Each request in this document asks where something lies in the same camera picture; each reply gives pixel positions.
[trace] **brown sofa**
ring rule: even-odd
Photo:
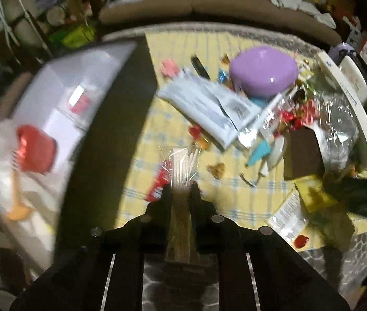
[[[340,35],[301,11],[280,9],[269,0],[144,0],[101,10],[102,25],[124,28],[168,20],[222,20],[292,33],[317,45],[335,46]]]

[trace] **purple lid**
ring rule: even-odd
[[[231,60],[234,85],[251,96],[270,97],[291,86],[299,75],[296,62],[272,47],[254,47]]]

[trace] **table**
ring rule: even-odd
[[[318,48],[305,43],[295,36],[283,35],[243,26],[221,24],[172,24],[167,26],[140,28],[115,33],[105,39],[145,34],[150,48],[151,59],[160,87],[167,80],[160,73],[161,61],[172,58],[179,66],[191,66],[190,57],[196,54],[205,69],[216,80],[218,68],[228,69],[220,62],[227,54],[231,59],[239,51],[257,45],[272,45],[293,56],[310,60]],[[149,192],[159,167],[159,146],[186,146],[191,143],[188,133],[190,122],[167,102],[154,98],[147,115],[140,140],[136,146],[128,176],[120,200],[114,227],[123,226],[129,219],[144,214]],[[216,180],[207,172],[206,167],[218,162],[226,166],[224,178]],[[255,179],[259,165],[248,169],[244,167],[245,157],[234,147],[224,153],[216,146],[201,154],[198,166],[199,187],[204,199],[213,202],[217,212],[234,220],[240,226],[256,229],[266,225],[266,221],[280,207],[288,193],[294,188],[292,181],[283,179],[283,162],[260,181],[258,188],[250,188],[239,177],[243,172],[247,179]],[[367,275],[367,219],[354,214],[353,221],[357,236],[351,249],[338,258],[338,253],[324,247],[321,236],[307,227],[302,234],[309,237],[308,244],[298,250],[300,254],[325,278],[337,280],[337,288],[346,295],[358,287]],[[334,266],[325,265],[325,260],[336,262]]]

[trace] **yellow checkered tablecloth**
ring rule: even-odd
[[[231,35],[227,32],[168,31],[147,32],[147,42],[156,71],[159,87],[168,80],[160,73],[161,62],[172,58],[179,66],[191,66],[190,57],[196,54],[205,66],[212,80],[218,69],[228,69],[220,62],[227,54],[230,59],[241,50],[261,45],[256,40]],[[277,47],[293,55],[292,51]],[[131,218],[144,214],[147,202],[145,196],[151,189],[160,165],[159,146],[187,146],[192,138],[188,133],[190,123],[172,105],[154,97],[147,115],[141,137],[127,175],[115,227],[123,226]],[[259,163],[246,169],[245,157],[233,146],[221,153],[216,146],[203,151],[199,158],[199,188],[205,200],[216,205],[217,212],[238,225],[258,228],[278,210],[289,192],[294,188],[292,181],[284,181],[283,161],[269,176],[261,179],[258,188],[250,188],[239,177],[244,173],[247,179],[257,178]],[[207,166],[218,162],[225,164],[225,175],[216,180],[207,172]],[[367,219],[350,215],[358,234],[367,232]],[[303,231],[310,240],[301,250],[320,248],[324,245],[318,233],[307,227]]]

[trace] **pink flower-shaped object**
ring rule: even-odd
[[[164,60],[162,61],[162,65],[163,68],[160,71],[166,77],[174,78],[180,71],[180,68],[176,65],[174,60]]]
[[[315,118],[319,118],[319,111],[316,108],[316,103],[313,99],[309,99],[302,106],[303,117],[302,121],[306,125],[312,125]]]

